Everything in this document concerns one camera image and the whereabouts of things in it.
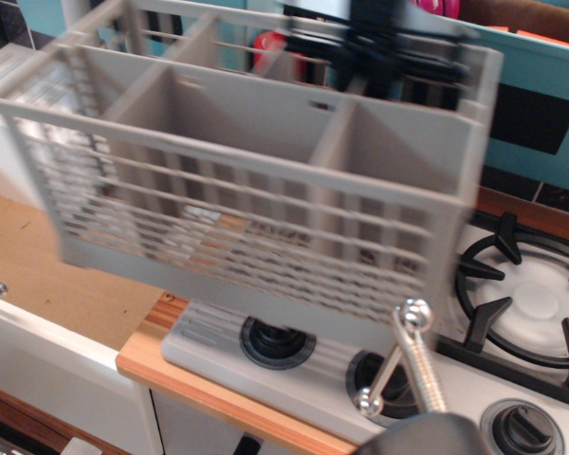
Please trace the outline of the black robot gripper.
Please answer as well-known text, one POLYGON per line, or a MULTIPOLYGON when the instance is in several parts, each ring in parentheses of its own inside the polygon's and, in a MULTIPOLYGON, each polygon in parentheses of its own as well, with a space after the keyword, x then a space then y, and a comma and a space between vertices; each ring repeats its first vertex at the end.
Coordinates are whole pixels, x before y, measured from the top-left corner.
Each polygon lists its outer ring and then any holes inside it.
MULTIPOLYGON (((459 1, 283 1, 285 49, 329 62, 343 56, 343 91, 390 99, 406 37, 458 44, 478 33, 456 22, 459 1)), ((402 100, 454 111, 464 87, 459 64, 407 63, 402 100)))

